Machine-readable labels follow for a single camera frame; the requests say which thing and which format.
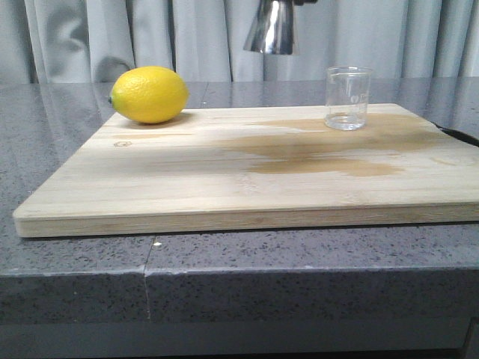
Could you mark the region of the clear glass beaker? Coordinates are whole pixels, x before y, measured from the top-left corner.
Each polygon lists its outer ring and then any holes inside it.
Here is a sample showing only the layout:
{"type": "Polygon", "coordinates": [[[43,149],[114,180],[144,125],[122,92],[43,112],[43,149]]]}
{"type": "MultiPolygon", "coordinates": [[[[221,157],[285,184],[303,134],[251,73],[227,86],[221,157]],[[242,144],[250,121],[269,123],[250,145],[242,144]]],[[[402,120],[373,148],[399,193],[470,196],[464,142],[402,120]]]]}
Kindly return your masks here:
{"type": "Polygon", "coordinates": [[[326,71],[326,125],[353,131],[365,126],[373,70],[337,66],[326,71]]]}

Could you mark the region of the steel double jigger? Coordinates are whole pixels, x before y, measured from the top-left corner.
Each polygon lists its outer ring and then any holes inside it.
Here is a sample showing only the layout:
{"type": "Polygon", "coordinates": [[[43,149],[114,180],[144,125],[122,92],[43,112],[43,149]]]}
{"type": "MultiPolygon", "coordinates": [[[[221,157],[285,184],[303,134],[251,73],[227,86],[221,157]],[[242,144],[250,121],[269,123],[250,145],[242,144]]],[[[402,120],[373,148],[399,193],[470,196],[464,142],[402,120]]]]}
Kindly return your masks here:
{"type": "Polygon", "coordinates": [[[298,52],[295,9],[317,1],[260,1],[243,49],[263,55],[295,55],[298,52]]]}

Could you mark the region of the wooden cutting board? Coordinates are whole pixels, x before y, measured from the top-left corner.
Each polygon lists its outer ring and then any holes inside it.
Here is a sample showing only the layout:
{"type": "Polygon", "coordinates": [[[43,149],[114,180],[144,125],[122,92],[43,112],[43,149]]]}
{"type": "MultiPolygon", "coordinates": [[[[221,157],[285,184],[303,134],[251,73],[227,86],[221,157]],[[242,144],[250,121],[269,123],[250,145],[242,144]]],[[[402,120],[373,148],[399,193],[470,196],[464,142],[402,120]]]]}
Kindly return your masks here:
{"type": "Polygon", "coordinates": [[[356,131],[322,106],[112,115],[13,213],[22,237],[478,219],[478,149],[396,104],[356,131]]]}

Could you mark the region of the yellow lemon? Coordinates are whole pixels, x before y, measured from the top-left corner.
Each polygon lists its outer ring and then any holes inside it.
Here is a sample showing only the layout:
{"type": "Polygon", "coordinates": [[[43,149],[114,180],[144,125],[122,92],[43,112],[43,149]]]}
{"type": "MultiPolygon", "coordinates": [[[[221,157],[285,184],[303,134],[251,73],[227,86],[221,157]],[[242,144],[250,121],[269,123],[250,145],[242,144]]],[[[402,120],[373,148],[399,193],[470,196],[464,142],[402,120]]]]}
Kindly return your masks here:
{"type": "Polygon", "coordinates": [[[113,109],[138,123],[162,123],[186,106],[189,90],[181,77],[166,67],[146,66],[119,76],[110,93],[113,109]]]}

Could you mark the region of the grey curtain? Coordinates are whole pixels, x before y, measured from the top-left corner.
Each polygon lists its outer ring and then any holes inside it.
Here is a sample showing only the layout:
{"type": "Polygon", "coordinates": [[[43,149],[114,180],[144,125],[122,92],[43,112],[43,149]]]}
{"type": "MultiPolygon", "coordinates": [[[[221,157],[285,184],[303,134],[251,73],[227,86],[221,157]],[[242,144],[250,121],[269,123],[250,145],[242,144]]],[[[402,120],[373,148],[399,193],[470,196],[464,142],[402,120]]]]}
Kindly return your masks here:
{"type": "Polygon", "coordinates": [[[476,1],[319,1],[295,11],[295,55],[244,50],[257,1],[3,1],[1,83],[112,82],[159,65],[188,82],[476,76],[476,1]]]}

